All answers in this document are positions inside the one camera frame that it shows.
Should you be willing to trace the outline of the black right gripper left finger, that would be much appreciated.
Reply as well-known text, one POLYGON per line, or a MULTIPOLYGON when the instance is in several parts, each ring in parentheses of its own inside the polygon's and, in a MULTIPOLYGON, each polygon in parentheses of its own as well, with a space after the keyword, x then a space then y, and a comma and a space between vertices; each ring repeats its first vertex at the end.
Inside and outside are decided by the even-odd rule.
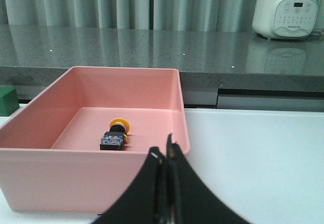
POLYGON ((159 187, 164 159, 158 147, 151 147, 132 183, 95 223, 167 223, 164 189, 159 187))

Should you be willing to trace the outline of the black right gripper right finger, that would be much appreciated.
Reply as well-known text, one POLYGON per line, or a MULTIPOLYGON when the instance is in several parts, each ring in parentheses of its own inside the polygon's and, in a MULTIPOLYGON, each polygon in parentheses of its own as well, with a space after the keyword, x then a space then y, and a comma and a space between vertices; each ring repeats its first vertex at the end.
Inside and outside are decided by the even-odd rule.
POLYGON ((180 146, 167 137, 167 190, 171 223, 248 223, 203 183, 180 146))

